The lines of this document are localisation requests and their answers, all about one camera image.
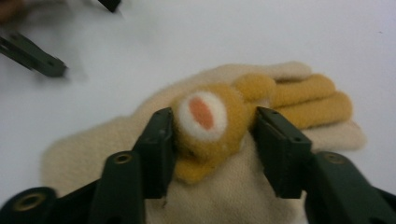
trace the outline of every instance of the yellow plush toy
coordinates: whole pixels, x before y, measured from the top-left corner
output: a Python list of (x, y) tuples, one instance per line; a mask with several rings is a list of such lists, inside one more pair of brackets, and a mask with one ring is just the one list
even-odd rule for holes
[(231, 85), (198, 87), (172, 103), (177, 178), (197, 183), (238, 152), (262, 101), (300, 129), (345, 121), (352, 115), (347, 96), (322, 75), (275, 82), (264, 74), (246, 74)]

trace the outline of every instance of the glove finger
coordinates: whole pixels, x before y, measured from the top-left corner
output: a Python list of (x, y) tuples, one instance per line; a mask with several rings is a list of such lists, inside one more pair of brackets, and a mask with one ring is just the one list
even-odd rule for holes
[(299, 129), (346, 121), (352, 117), (352, 103), (340, 91), (324, 99), (276, 107), (274, 110), (281, 113)]
[(312, 151), (356, 150), (366, 143), (366, 136), (352, 120), (303, 130), (312, 141)]
[(280, 82), (276, 84), (270, 106), (297, 105), (328, 97), (334, 92), (334, 84), (323, 75), (313, 75), (302, 81)]

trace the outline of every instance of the fabric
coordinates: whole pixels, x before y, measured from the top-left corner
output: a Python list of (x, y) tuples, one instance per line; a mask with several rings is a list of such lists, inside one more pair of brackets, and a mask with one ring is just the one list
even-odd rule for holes
[[(264, 78), (263, 80), (267, 81), (262, 85), (268, 85), (274, 91), (260, 90), (260, 84), (257, 85), (259, 88), (250, 84), (255, 91), (247, 91), (248, 83), (251, 83), (248, 80), (257, 75), (271, 78), (275, 83)], [(184, 102), (189, 102), (187, 106), (203, 111), (212, 112), (212, 108), (208, 105), (213, 105), (217, 109), (216, 113), (211, 113), (212, 119), (193, 113), (190, 115), (187, 113), (185, 116), (187, 120), (189, 116), (190, 119), (198, 120), (203, 127), (215, 127), (216, 122), (219, 122), (216, 126), (217, 130), (220, 133), (228, 132), (227, 125), (234, 123), (234, 120), (228, 117), (221, 119), (224, 112), (228, 115), (230, 110), (224, 107), (228, 103), (224, 104), (222, 96), (218, 94), (220, 90), (231, 88), (235, 99), (238, 99), (238, 102), (235, 102), (237, 105), (270, 106), (271, 97), (275, 97), (276, 90), (279, 90), (277, 87), (292, 82), (303, 83), (312, 76), (309, 66), (290, 62), (269, 66), (227, 64), (186, 78), (154, 94), (130, 117), (113, 119), (54, 143), (43, 155), (42, 182), (45, 186), (55, 188), (59, 196), (64, 196), (99, 178), (106, 158), (115, 152), (130, 150), (151, 115), (164, 107), (171, 105), (182, 107), (186, 99), (187, 101)], [(304, 99), (290, 98), (285, 101), (286, 103), (279, 103), (281, 105), (279, 108), (291, 109), (297, 105), (315, 104), (315, 101), (321, 104), (323, 100), (332, 99), (332, 96), (337, 94), (336, 90), (332, 85), (327, 86), (330, 88), (325, 89), (330, 93), (323, 93), (319, 97), (317, 94), (309, 97), (303, 94)], [(207, 92), (202, 94), (207, 87), (210, 87), (212, 95)], [(337, 104), (338, 102), (332, 103), (332, 106), (337, 107)], [(251, 108), (242, 106), (239, 110), (242, 110), (240, 113), (249, 113)], [(320, 121), (311, 128), (304, 129), (304, 134), (313, 141), (312, 150), (362, 147), (365, 143), (364, 134), (350, 116), (347, 117), (349, 119), (324, 123)], [(238, 142), (233, 145), (237, 146), (236, 149), (222, 158), (215, 169), (198, 178), (198, 181), (192, 181), (193, 183), (180, 181), (180, 178), (175, 177), (165, 199), (146, 200), (147, 223), (292, 223), (304, 218), (303, 200), (284, 200), (275, 197), (262, 173), (263, 167), (258, 159), (254, 140), (248, 132), (250, 120), (240, 121), (240, 126), (247, 125), (247, 128), (244, 132), (238, 133), (241, 135), (239, 141), (234, 139)], [(220, 138), (213, 136), (210, 141), (218, 141)], [(199, 159), (205, 161), (206, 158), (204, 154)]]
[(172, 103), (178, 149), (176, 177), (195, 184), (238, 152), (259, 102), (280, 112), (294, 126), (307, 129), (349, 120), (352, 103), (323, 75), (275, 80), (245, 74), (231, 85), (197, 87)]

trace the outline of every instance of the screw hole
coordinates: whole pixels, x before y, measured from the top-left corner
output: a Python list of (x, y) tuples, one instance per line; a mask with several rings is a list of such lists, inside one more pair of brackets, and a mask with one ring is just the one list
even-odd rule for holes
[(369, 218), (370, 223), (372, 224), (386, 224), (385, 221), (379, 219), (378, 217), (370, 217)]
[(324, 155), (324, 158), (327, 161), (329, 161), (331, 163), (334, 163), (334, 164), (343, 164), (343, 163), (345, 163), (345, 160), (341, 156), (338, 156), (338, 155), (335, 155), (335, 154), (332, 154), (332, 153), (326, 153)]
[(128, 162), (128, 161), (130, 161), (132, 159), (132, 156), (130, 156), (129, 154), (120, 154), (120, 155), (118, 155), (115, 159), (114, 159), (114, 162), (116, 163), (116, 164), (123, 164), (123, 163), (126, 163), (126, 162)]
[(120, 223), (121, 223), (120, 217), (111, 217), (106, 222), (106, 224), (120, 224)]
[(46, 196), (42, 193), (31, 193), (25, 195), (15, 202), (14, 210), (21, 212), (30, 210), (40, 205), (45, 199)]

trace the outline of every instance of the white table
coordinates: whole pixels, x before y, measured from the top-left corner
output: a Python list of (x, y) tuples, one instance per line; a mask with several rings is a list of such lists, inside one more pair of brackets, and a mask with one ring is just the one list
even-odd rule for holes
[(344, 153), (371, 183), (396, 193), (396, 2), (93, 0), (30, 9), (19, 31), (66, 62), (48, 78), (0, 55), (0, 204), (41, 186), (51, 143), (119, 115), (159, 88), (223, 63), (297, 60), (354, 102), (368, 137)]

